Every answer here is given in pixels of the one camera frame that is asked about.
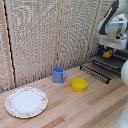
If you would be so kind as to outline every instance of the wooden countertop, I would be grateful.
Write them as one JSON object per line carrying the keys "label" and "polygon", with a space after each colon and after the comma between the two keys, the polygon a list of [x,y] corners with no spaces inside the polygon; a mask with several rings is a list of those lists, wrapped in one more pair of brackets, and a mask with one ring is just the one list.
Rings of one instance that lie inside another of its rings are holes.
{"label": "wooden countertop", "polygon": [[[67,73],[64,83],[53,83],[51,76],[23,86],[39,88],[48,96],[47,108],[33,118],[16,118],[6,111],[5,100],[14,90],[0,94],[0,128],[109,128],[128,101],[128,87],[121,79],[106,85],[79,67]],[[72,78],[85,79],[89,83],[86,91],[73,91]]]}

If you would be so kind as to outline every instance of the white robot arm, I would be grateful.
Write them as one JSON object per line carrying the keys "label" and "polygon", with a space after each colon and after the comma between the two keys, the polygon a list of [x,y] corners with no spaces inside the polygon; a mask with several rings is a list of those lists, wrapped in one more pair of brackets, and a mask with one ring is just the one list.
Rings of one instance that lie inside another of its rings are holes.
{"label": "white robot arm", "polygon": [[128,20],[125,13],[128,12],[128,0],[116,0],[103,20],[98,25],[101,38],[99,43],[114,49],[125,49],[127,43],[127,35],[124,34],[128,30]]}

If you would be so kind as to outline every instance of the white plate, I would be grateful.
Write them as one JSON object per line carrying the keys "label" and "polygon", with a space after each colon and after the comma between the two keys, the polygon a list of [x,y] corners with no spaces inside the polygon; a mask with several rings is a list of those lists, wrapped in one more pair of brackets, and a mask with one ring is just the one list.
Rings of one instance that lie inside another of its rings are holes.
{"label": "white plate", "polygon": [[48,98],[43,91],[25,87],[12,92],[6,99],[5,107],[13,116],[29,118],[40,114],[47,104]]}

